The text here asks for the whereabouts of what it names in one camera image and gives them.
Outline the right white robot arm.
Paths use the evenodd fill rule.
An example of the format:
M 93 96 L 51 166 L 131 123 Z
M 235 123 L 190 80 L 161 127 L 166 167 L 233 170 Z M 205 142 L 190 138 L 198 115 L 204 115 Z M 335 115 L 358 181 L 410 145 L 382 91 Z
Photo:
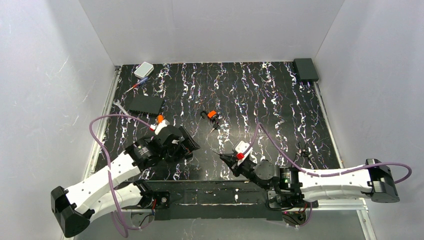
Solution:
M 219 157 L 234 176 L 242 175 L 264 190 L 274 190 L 280 201 L 289 205 L 342 198 L 369 198 L 375 203 L 400 200 L 391 169 L 375 158 L 346 169 L 299 170 L 268 160 L 239 160 L 235 153 L 221 153 Z

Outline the orange black padlock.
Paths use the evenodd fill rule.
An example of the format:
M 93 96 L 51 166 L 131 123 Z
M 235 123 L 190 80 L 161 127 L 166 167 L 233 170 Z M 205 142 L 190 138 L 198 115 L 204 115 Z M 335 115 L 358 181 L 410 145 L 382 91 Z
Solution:
M 206 112 L 205 110 L 200 112 L 200 116 L 203 119 L 208 119 L 210 121 L 214 121 L 215 119 L 218 118 L 218 113 L 214 110 L 210 111 L 210 112 Z

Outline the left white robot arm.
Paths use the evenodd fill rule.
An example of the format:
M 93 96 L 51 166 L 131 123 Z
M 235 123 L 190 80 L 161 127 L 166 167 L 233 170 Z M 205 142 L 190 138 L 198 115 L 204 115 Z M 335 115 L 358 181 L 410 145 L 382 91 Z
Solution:
M 126 180 L 141 174 L 161 161 L 176 163 L 188 160 L 200 146 L 183 127 L 161 123 L 152 136 L 145 136 L 105 166 L 81 182 L 51 193 L 51 209 L 64 236 L 82 233 L 97 218 L 112 213 L 117 207 L 139 206 L 163 208 L 169 202 L 165 191 L 153 191 L 145 181 L 135 181 L 115 189 Z

